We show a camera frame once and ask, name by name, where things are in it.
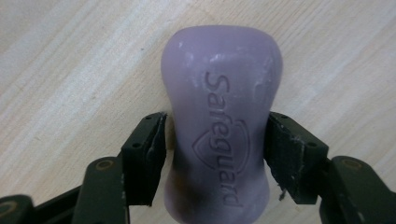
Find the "wooden table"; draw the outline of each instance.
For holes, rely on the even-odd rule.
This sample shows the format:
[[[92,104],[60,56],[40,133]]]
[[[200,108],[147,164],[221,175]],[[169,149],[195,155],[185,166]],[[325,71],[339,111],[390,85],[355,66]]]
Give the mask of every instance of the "wooden table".
[[[0,197],[43,203],[79,185],[91,161],[117,155],[144,116],[171,114],[163,47],[204,24],[272,35],[284,58],[272,110],[328,144],[330,157],[368,162],[396,190],[396,1],[4,0]],[[154,205],[131,208],[133,223],[175,223],[163,206],[169,155]],[[320,223],[317,206],[280,202],[272,177],[270,188],[257,223]]]

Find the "wood grain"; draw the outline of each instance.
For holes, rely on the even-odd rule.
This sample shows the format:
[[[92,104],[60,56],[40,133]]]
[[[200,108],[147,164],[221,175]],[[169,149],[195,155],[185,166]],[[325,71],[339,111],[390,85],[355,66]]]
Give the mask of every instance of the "wood grain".
[[[2,0],[0,197],[43,203],[79,185],[91,161],[116,155],[141,118],[171,113],[163,47],[203,24],[272,35],[284,57],[273,110],[396,190],[396,1]],[[163,206],[169,154],[154,205],[131,208],[134,223],[175,223]],[[320,223],[317,206],[280,202],[272,177],[270,186],[257,223]]]

